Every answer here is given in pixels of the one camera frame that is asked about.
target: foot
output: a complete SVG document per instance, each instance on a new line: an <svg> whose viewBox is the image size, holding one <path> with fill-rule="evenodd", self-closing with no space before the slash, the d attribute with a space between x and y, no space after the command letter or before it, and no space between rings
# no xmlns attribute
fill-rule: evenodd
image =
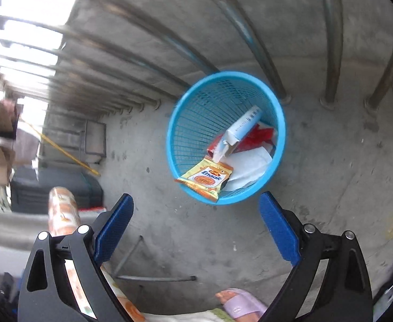
<svg viewBox="0 0 393 322"><path fill-rule="evenodd" d="M216 294L216 297L220 300L221 304L224 305L228 300L238 295L238 293L230 292L230 291L221 291ZM247 315L237 317L235 319L236 322L257 322L259 321L259 317L256 312L248 313Z"/></svg>

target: concrete floor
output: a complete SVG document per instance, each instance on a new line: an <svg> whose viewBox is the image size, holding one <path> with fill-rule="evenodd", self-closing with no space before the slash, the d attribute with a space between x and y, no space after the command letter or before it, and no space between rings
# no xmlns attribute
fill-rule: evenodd
<svg viewBox="0 0 393 322"><path fill-rule="evenodd" d="M283 208L322 232L354 231L362 247L375 292L393 268L393 96L387 95L378 119L362 102L383 68L343 62L338 104L323 109L325 60L276 59L292 103L284 108L286 152L266 185ZM232 67L258 74L253 64ZM224 288L249 290L269 304L290 272L258 210L258 195L230 206L195 201L172 180L165 137L173 105L157 110L105 117L107 159L101 185L107 206L129 193L135 212L111 264L142 234L145 243L122 274L197 275L196 282L120 283L143 312L189 313L211 309ZM322 280L317 274L305 309L311 307Z"/></svg>

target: snack wrapper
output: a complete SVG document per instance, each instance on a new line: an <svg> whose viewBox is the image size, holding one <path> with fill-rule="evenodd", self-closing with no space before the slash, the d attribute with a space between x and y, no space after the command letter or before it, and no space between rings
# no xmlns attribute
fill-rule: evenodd
<svg viewBox="0 0 393 322"><path fill-rule="evenodd" d="M217 202L233 168L225 163L215 163L206 156L176 181L191 188L210 201Z"/></svg>

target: white tissue paper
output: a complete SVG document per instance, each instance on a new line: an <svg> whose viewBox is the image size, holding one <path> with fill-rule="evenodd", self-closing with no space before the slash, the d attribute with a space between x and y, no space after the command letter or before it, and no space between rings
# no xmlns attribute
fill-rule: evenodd
<svg viewBox="0 0 393 322"><path fill-rule="evenodd" d="M232 153L227 158L222 158L221 161L234 168L222 191L234 191L256 183L266 172L272 157L262 146L248 151Z"/></svg>

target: lavender slipper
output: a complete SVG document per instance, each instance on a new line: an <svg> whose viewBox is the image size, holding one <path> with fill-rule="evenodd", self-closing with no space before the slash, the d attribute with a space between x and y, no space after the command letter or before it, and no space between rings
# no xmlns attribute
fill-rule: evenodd
<svg viewBox="0 0 393 322"><path fill-rule="evenodd" d="M235 292L237 295L224 304L224 309L233 319L255 312L260 318L268 309L264 304L257 300L248 291L237 288L225 289L229 292Z"/></svg>

